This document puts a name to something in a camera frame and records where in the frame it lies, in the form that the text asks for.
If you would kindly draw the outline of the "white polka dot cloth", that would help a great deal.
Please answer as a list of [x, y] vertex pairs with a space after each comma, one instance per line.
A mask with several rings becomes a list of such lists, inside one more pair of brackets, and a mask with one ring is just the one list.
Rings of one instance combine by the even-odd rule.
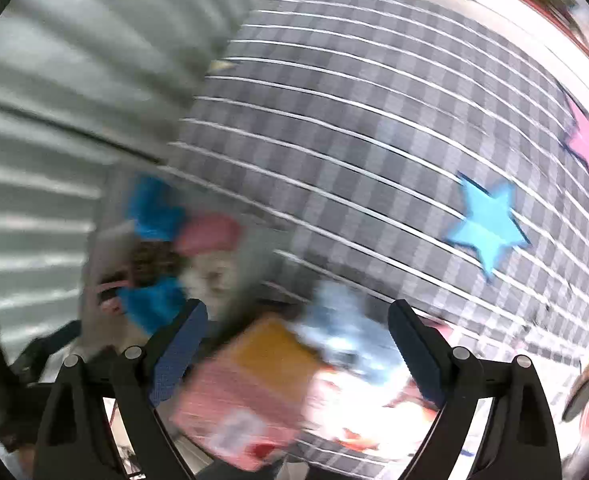
[[224, 318], [238, 286], [233, 252], [203, 252], [191, 257], [180, 272], [180, 284], [189, 298], [206, 305], [210, 320]]

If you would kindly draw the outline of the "blue star mat patch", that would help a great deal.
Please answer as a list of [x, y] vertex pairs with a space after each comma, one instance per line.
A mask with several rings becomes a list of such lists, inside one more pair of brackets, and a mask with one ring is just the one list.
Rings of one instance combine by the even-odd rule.
[[503, 181], [488, 190], [464, 174], [459, 179], [465, 214], [446, 240], [473, 249], [483, 275], [491, 281], [508, 250], [531, 246], [512, 212], [515, 185]]

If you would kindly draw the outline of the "pink patterned cardboard box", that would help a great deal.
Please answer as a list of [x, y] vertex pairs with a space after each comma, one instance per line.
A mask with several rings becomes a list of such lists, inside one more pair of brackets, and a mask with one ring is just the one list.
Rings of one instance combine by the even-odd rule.
[[264, 315], [191, 370], [170, 421], [204, 452], [257, 471], [296, 439], [322, 366], [279, 316]]

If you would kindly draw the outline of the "light blue fluffy cloth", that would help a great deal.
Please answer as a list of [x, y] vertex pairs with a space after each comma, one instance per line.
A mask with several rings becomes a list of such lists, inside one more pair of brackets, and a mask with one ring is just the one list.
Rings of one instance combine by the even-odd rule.
[[291, 330], [323, 362], [372, 385], [405, 367], [390, 330], [366, 315], [364, 296], [335, 281], [318, 282]]

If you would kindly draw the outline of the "grey grid play mat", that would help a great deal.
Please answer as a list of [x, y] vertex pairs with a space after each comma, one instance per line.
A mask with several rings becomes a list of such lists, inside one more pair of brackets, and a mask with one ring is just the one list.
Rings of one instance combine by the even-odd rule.
[[[428, 0], [263, 0], [183, 118], [168, 168], [291, 230], [267, 281], [321, 278], [374, 318], [404, 298], [486, 359], [527, 353], [552, 411], [589, 357], [589, 175], [561, 84], [506, 36]], [[515, 185], [531, 246], [488, 281], [447, 232], [459, 174]]]

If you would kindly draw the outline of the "white storage box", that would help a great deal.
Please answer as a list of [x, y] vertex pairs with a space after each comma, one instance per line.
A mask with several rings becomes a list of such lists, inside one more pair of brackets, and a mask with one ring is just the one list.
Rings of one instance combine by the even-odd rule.
[[185, 300], [206, 305], [224, 340], [268, 309], [284, 226], [251, 206], [157, 169], [113, 169], [90, 244], [81, 306], [83, 356], [143, 344]]

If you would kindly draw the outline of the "pink red printed bag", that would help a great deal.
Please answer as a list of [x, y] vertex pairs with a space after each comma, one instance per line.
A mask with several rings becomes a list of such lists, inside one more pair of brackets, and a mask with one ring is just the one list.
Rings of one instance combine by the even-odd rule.
[[380, 385], [324, 366], [309, 384], [302, 414], [303, 428], [316, 437], [399, 460], [418, 450], [437, 409], [421, 396], [405, 366]]

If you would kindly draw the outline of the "pink black sock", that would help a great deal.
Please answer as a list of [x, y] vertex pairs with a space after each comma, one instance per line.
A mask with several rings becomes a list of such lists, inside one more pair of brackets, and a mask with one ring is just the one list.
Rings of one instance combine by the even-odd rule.
[[187, 221], [174, 242], [174, 250], [183, 257], [207, 252], [232, 252], [244, 234], [244, 227], [227, 214], [203, 214]]

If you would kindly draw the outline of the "leopard print cloth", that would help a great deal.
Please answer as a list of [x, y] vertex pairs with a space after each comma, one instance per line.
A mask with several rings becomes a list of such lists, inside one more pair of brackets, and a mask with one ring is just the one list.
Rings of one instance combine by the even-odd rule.
[[135, 287], [153, 286], [160, 278], [177, 278], [183, 260], [171, 242], [142, 240], [128, 256], [128, 275]]

